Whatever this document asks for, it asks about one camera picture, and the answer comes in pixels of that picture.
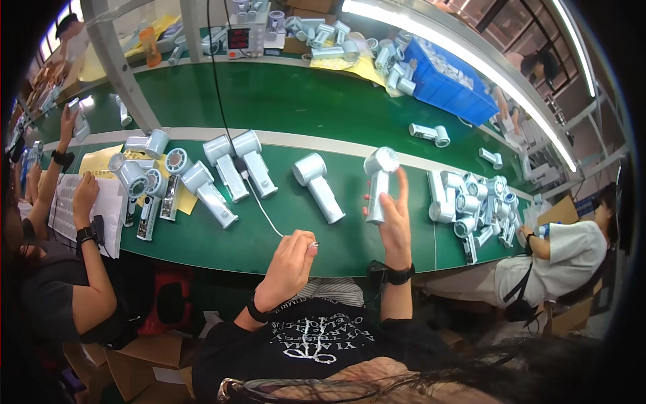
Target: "box lid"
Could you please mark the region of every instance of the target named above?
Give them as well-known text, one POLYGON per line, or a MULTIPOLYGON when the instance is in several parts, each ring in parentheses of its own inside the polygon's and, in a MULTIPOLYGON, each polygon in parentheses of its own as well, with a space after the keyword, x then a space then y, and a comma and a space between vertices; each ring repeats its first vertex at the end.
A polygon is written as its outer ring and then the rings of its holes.
POLYGON ((547 223, 572 224, 579 221, 579 214, 576 213, 576 207, 572 198, 568 195, 561 199, 550 210, 538 216, 537 224, 539 226, 547 223))
POLYGON ((132 404, 182 404, 190 402, 191 395, 186 385, 174 385, 156 381, 132 404))
POLYGON ((140 335, 129 343, 120 354, 144 361, 177 368, 182 352, 182 337, 175 334, 140 335))
POLYGON ((155 383, 155 374, 148 362, 111 350, 105 351, 105 357, 114 383, 125 401, 132 400, 155 383))

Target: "wrist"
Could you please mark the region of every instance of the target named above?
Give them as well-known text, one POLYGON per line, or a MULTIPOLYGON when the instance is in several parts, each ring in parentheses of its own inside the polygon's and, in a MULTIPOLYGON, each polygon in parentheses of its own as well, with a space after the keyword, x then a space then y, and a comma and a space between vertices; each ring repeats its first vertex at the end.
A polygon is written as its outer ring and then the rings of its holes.
POLYGON ((256 306, 256 309, 259 312, 261 313, 270 312, 280 304, 280 303, 274 303, 272 299, 265 297, 264 293, 262 293, 262 291, 259 292, 258 289, 260 289, 260 285, 258 286, 258 288, 256 289, 256 292, 253 295, 253 302, 254 302, 254 305, 256 306))
POLYGON ((74 225, 76 227, 76 231, 90 227, 90 218, 76 217, 76 215, 74 215, 74 225))
POLYGON ((409 251, 386 251, 385 265, 393 268, 395 271, 404 271, 413 264, 413 259, 409 251))
POLYGON ((70 145, 69 140, 59 140, 58 146, 56 146, 56 151, 61 154, 67 153, 67 146, 70 145))

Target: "hand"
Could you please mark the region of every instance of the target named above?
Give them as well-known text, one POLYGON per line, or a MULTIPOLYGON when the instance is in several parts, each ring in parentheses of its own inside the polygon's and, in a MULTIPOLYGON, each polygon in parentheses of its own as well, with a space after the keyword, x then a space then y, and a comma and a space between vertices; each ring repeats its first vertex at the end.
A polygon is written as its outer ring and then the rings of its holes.
MULTIPOLYGON (((386 193, 379 195, 379 201, 384 209, 385 221, 379 226, 381 242, 386 250, 385 264, 394 270, 405 270, 412 263, 410 252, 410 220, 408 218, 408 177, 403 168, 397 169, 399 181, 399 199, 386 193)), ((364 216, 368 209, 363 207, 364 216)))
POLYGON ((254 302, 258 311, 270 312, 305 286, 318 253, 317 247, 308 248, 315 241, 314 233, 303 230, 282 238, 265 279, 256 288, 254 302))
POLYGON ((500 109, 500 119, 507 119, 507 116, 509 116, 509 106, 507 105, 507 100, 502 94, 498 97, 498 109, 500 109))
POLYGON ((526 224, 523 224, 523 225, 521 226, 521 228, 520 228, 520 229, 518 229, 518 232, 519 232, 519 233, 522 233, 522 234, 525 236, 525 238, 527 238, 527 236, 529 236, 530 234, 532 234, 532 233, 534 232, 534 230, 532 230, 532 228, 531 228, 531 227, 529 227, 529 226, 527 226, 526 224))
POLYGON ((96 202, 96 196, 99 195, 99 182, 85 171, 81 182, 76 186, 74 198, 72 198, 72 209, 74 211, 74 225, 77 230, 90 225, 90 211, 96 202))
POLYGON ((61 116, 61 141, 59 145, 65 145, 65 150, 67 150, 67 145, 70 144, 72 140, 72 132, 74 131, 74 122, 76 121, 76 116, 79 114, 80 109, 77 109, 74 113, 70 112, 70 107, 65 104, 63 108, 63 115, 61 116))
POLYGON ((40 182, 40 176, 42 173, 43 173, 43 169, 41 168, 40 162, 33 163, 32 167, 29 169, 29 173, 27 174, 29 177, 29 181, 38 185, 38 183, 40 182))

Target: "white cable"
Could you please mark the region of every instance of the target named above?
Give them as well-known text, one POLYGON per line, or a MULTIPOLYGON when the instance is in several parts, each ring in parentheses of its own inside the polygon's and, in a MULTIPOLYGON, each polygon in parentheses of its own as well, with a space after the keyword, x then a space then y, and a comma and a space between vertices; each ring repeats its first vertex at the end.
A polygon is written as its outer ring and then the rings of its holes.
POLYGON ((467 123, 467 122, 463 121, 462 118, 460 118, 459 116, 457 116, 457 119, 459 119, 460 122, 462 122, 464 125, 466 125, 468 127, 474 127, 471 123, 467 123))
POLYGON ((278 230, 276 230, 276 226, 271 222, 271 219, 269 216, 267 216, 267 212, 265 212, 265 209, 262 208, 262 204, 260 203, 260 199, 258 199, 258 195, 256 195, 256 191, 253 190, 253 187, 251 186, 251 183, 249 182, 249 177, 245 178, 245 181, 247 181, 247 184, 249 184, 249 188, 251 189, 251 192, 253 193, 253 197, 256 198, 256 202, 258 202, 258 206, 260 207, 260 210, 262 211, 262 214, 265 215, 267 218, 267 221, 271 225, 271 228, 274 229, 277 235, 279 235, 281 238, 284 237, 278 230))

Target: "cardboard box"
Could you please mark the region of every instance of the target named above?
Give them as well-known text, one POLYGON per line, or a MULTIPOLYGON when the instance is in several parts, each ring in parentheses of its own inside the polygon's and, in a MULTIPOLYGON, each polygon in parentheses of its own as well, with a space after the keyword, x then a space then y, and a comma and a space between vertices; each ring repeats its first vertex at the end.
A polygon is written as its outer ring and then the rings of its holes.
POLYGON ((558 314, 554 313, 554 303, 546 303, 545 310, 547 311, 548 320, 543 333, 567 335, 571 331, 584 329, 588 325, 588 318, 590 317, 594 296, 599 293, 602 287, 603 282, 600 279, 594 286, 589 297, 573 304, 567 308, 567 310, 558 314))
POLYGON ((304 42, 299 41, 297 38, 285 38, 285 46, 282 49, 285 53, 295 53, 299 55, 304 55, 306 53, 311 53, 311 49, 304 42))
POLYGON ((569 196, 561 199, 552 209, 538 216, 539 226, 547 223, 572 224, 579 221, 579 214, 576 213, 574 202, 569 196))
POLYGON ((311 10, 303 10, 301 8, 292 9, 290 16, 301 17, 301 18, 324 18, 325 24, 327 25, 332 25, 332 23, 337 20, 337 17, 333 14, 325 14, 325 13, 311 11, 311 10))
POLYGON ((288 0, 287 5, 301 10, 316 11, 327 14, 334 6, 334 0, 288 0))
POLYGON ((70 346, 65 356, 90 395, 98 391, 100 397, 103 387, 114 381, 124 401, 132 404, 181 404, 191 400, 185 382, 191 373, 183 372, 182 378, 180 369, 193 365, 200 343, 172 333, 141 335, 119 351, 85 345, 86 355, 70 346))
POLYGON ((61 103, 71 96, 77 94, 81 90, 81 80, 78 79, 79 73, 81 72, 81 67, 85 63, 85 52, 79 55, 72 66, 70 67, 70 72, 67 74, 67 78, 63 82, 61 88, 61 95, 56 98, 57 103, 61 103))
MULTIPOLYGON (((310 10, 301 10, 299 8, 292 8, 286 13, 286 16, 296 16, 301 18, 324 18, 326 24, 328 25, 332 25, 332 23, 337 20, 337 17, 331 14, 323 14, 310 10)), ((306 53, 311 53, 311 48, 307 46, 305 42, 301 42, 295 37, 286 37, 285 47, 282 49, 282 51, 285 53, 295 53, 303 55, 306 53)))
POLYGON ((63 353, 79 380, 87 388, 90 404, 98 404, 103 389, 114 382, 103 347, 98 344, 84 346, 65 343, 63 353))

